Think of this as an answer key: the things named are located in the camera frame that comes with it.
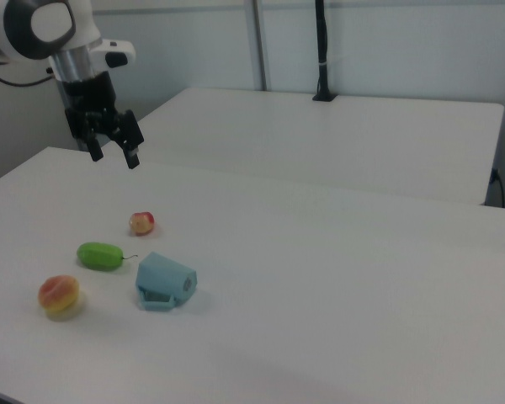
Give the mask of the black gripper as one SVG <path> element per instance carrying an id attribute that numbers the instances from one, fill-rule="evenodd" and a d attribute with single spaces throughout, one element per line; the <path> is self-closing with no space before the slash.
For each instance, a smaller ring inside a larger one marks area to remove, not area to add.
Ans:
<path id="1" fill-rule="evenodd" d="M 140 165 L 138 148 L 144 137 L 134 113 L 126 110 L 119 114 L 115 108 L 116 95 L 107 72 L 84 81 L 61 82 L 61 89 L 70 132 L 74 138 L 84 138 L 94 162 L 104 156 L 97 134 L 111 133 L 111 140 L 122 150 L 128 168 Z"/>

